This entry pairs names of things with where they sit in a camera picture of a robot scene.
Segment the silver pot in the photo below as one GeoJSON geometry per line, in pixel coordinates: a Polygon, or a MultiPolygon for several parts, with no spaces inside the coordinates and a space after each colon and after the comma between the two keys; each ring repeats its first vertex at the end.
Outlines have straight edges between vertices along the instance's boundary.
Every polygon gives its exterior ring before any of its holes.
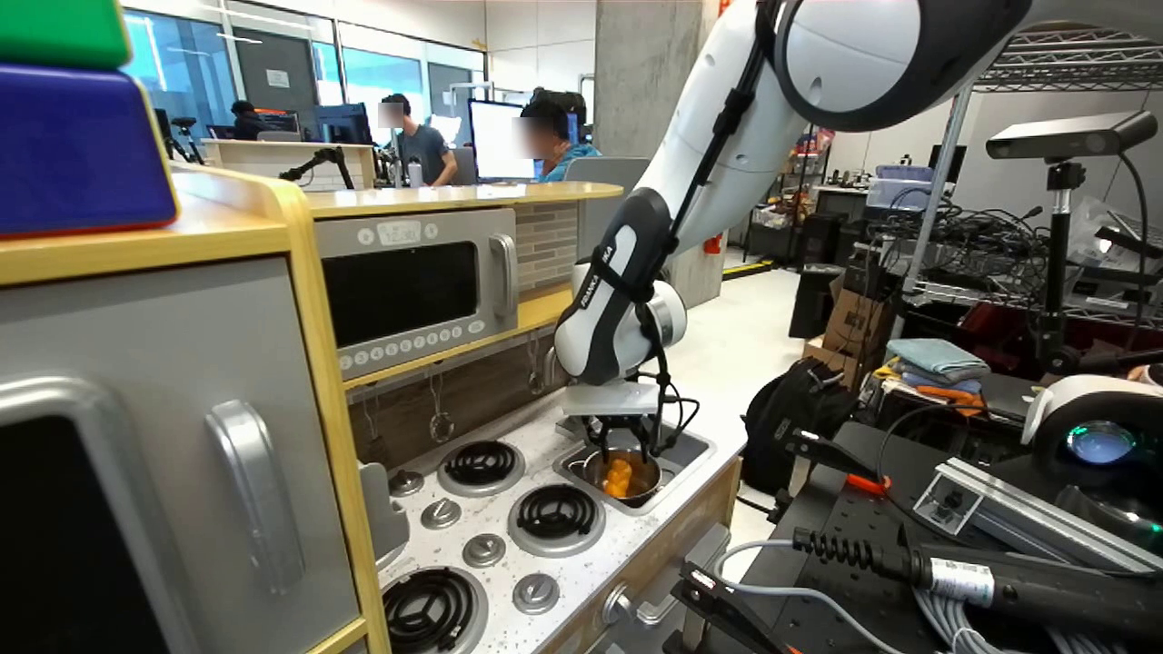
{"type": "Polygon", "coordinates": [[[568,472],[573,472],[578,479],[593,486],[607,500],[619,502],[626,509],[643,509],[647,502],[651,502],[663,488],[663,469],[657,461],[651,464],[643,464],[638,456],[638,450],[611,450],[611,457],[625,457],[634,467],[634,479],[632,479],[632,496],[627,500],[615,500],[602,492],[602,477],[605,467],[598,452],[583,452],[582,458],[569,461],[564,464],[568,472]]]}

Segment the blue block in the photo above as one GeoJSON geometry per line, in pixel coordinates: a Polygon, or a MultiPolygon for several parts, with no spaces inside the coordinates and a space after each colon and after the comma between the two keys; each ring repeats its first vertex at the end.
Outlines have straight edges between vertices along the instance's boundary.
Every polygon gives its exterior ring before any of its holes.
{"type": "Polygon", "coordinates": [[[0,64],[0,240],[174,223],[164,154],[128,74],[0,64]]]}

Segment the monitor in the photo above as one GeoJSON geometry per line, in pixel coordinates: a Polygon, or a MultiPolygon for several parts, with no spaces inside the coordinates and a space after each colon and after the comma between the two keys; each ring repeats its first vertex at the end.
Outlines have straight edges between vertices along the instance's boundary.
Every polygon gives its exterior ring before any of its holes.
{"type": "Polygon", "coordinates": [[[324,144],[374,145],[365,104],[317,106],[315,118],[324,144]]]}
{"type": "Polygon", "coordinates": [[[535,182],[538,168],[529,157],[519,104],[468,101],[476,175],[481,183],[535,182]]]}

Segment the aluminium rail box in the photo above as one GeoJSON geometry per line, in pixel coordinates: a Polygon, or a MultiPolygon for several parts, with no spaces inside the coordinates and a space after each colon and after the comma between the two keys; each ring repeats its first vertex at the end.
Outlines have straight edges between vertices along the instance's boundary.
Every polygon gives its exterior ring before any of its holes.
{"type": "Polygon", "coordinates": [[[1163,554],[956,457],[934,468],[912,509],[922,523],[951,538],[980,529],[1029,556],[1130,574],[1163,573],[1163,554]]]}

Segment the black backpack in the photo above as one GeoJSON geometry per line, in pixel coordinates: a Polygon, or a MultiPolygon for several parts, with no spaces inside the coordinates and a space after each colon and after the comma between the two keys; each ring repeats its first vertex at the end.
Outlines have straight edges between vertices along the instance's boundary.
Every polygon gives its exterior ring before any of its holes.
{"type": "Polygon", "coordinates": [[[859,406],[859,397],[843,384],[843,375],[825,361],[807,356],[759,389],[741,415],[747,442],[741,479],[771,496],[790,486],[795,455],[789,452],[794,431],[828,440],[859,406]]]}

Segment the clear plastic bin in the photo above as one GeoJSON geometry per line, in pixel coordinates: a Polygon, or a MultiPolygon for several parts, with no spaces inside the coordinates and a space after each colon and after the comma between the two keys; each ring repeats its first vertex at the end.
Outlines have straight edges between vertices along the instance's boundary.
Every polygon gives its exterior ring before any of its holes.
{"type": "Polygon", "coordinates": [[[933,175],[926,166],[878,165],[869,183],[866,207],[923,212],[933,194],[933,175]]]}

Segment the office chair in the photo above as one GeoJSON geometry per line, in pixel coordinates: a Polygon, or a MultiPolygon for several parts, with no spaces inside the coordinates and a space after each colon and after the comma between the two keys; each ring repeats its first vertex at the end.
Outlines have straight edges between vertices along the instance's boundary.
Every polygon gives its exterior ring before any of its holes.
{"type": "Polygon", "coordinates": [[[651,159],[628,156],[595,156],[573,159],[565,169],[564,182],[611,183],[622,187],[616,197],[586,199],[579,207],[577,223],[578,261],[587,260],[611,227],[613,215],[628,191],[642,178],[651,159]]]}

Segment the sink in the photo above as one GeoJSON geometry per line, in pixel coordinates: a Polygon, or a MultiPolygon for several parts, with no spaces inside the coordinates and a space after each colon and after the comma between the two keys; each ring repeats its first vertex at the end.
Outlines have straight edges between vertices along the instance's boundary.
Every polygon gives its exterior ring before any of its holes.
{"type": "MultiPolygon", "coordinates": [[[[608,448],[611,450],[638,450],[638,443],[634,439],[618,439],[613,438],[608,441],[608,448]]],[[[683,433],[678,436],[676,445],[668,448],[665,452],[657,454],[655,460],[658,462],[663,469],[663,488],[659,489],[657,495],[652,497],[651,502],[647,502],[643,509],[626,509],[619,504],[619,502],[607,500],[598,492],[593,486],[584,483],[584,481],[578,479],[573,472],[568,472],[564,464],[569,461],[576,461],[582,458],[583,452],[597,452],[598,448],[590,443],[586,439],[586,434],[582,431],[579,434],[579,443],[572,448],[572,450],[565,452],[561,458],[555,462],[556,471],[561,472],[565,479],[571,483],[582,486],[582,489],[590,495],[594,495],[598,500],[607,502],[612,509],[619,510],[627,516],[645,516],[651,513],[662,500],[675,491],[682,490],[686,484],[687,479],[692,479],[693,472],[701,471],[705,464],[709,462],[711,456],[715,452],[715,446],[711,445],[708,441],[701,436],[697,436],[688,433],[683,433]]]]}

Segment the silver oven knob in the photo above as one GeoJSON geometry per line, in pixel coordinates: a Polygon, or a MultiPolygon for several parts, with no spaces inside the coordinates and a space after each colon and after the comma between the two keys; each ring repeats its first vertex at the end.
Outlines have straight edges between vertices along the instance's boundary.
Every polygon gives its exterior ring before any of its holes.
{"type": "Polygon", "coordinates": [[[632,585],[619,582],[602,600],[600,618],[602,625],[613,626],[619,623],[633,621],[636,617],[636,605],[632,596],[632,585]]]}

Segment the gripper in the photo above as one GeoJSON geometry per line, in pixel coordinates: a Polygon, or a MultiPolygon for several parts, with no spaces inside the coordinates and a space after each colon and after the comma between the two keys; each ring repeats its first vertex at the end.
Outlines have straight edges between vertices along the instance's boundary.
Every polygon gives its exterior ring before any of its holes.
{"type": "Polygon", "coordinates": [[[643,464],[651,464],[657,455],[661,422],[657,415],[585,415],[584,427],[590,443],[598,448],[602,463],[611,462],[608,441],[613,438],[634,439],[643,464]]]}

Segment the wooden desk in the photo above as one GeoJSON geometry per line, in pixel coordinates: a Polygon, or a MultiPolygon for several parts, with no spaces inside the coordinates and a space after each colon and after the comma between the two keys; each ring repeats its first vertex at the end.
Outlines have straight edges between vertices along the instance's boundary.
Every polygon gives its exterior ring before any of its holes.
{"type": "Polygon", "coordinates": [[[277,178],[280,173],[307,164],[320,150],[337,148],[343,154],[354,189],[374,189],[372,145],[311,144],[311,142],[269,142],[204,138],[201,150],[206,164],[237,173],[277,178]]]}

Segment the black clamp with orange tip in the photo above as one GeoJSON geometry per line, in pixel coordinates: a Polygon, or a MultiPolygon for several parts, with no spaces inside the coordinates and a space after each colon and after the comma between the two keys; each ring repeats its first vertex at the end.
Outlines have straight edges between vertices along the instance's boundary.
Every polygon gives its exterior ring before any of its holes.
{"type": "Polygon", "coordinates": [[[663,654],[699,654],[711,630],[732,638],[748,654],[802,654],[761,623],[722,580],[705,570],[694,573],[693,582],[682,593],[686,611],[682,628],[666,638],[663,654]]]}
{"type": "Polygon", "coordinates": [[[892,485],[890,477],[877,472],[871,464],[865,463],[840,445],[809,433],[809,431],[798,431],[797,428],[786,436],[784,448],[785,452],[802,457],[809,463],[844,472],[847,485],[869,495],[889,497],[889,489],[892,485]]]}

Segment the black coil burner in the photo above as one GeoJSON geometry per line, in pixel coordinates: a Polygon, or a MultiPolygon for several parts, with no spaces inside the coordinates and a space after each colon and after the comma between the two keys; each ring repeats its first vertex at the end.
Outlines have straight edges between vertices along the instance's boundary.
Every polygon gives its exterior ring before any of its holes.
{"type": "Polygon", "coordinates": [[[599,541],[606,513],[578,486],[550,484],[523,493],[512,505],[507,527],[520,550],[540,559],[569,559],[599,541]]]}
{"type": "Polygon", "coordinates": [[[499,495],[526,475],[522,452],[504,441],[475,441],[449,452],[437,468],[445,491],[464,498],[499,495]]]}
{"type": "Polygon", "coordinates": [[[381,593],[392,654],[472,654],[485,633],[481,583],[455,567],[406,574],[381,593]]]}

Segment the green block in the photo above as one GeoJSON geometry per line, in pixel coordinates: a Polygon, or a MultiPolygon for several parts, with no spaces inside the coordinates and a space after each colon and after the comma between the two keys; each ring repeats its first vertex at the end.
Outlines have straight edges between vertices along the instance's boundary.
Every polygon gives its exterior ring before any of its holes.
{"type": "Polygon", "coordinates": [[[0,63],[115,70],[130,58],[119,0],[0,0],[0,63]]]}

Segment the cardboard box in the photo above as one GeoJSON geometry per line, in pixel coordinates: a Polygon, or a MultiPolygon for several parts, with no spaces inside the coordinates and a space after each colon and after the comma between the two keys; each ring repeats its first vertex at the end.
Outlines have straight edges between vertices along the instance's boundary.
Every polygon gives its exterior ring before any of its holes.
{"type": "Polygon", "coordinates": [[[840,291],[822,335],[802,343],[802,358],[815,358],[840,374],[840,385],[856,391],[882,367],[896,311],[858,293],[840,291]]]}

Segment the stack of folded cloths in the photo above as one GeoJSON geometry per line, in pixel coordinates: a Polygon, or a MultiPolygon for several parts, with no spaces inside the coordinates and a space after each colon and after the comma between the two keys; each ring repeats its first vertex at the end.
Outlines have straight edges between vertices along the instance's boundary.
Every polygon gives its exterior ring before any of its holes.
{"type": "Polygon", "coordinates": [[[902,390],[930,404],[956,405],[971,414],[986,406],[983,381],[991,369],[971,351],[932,337],[894,339],[889,358],[876,370],[892,390],[902,390]]]}

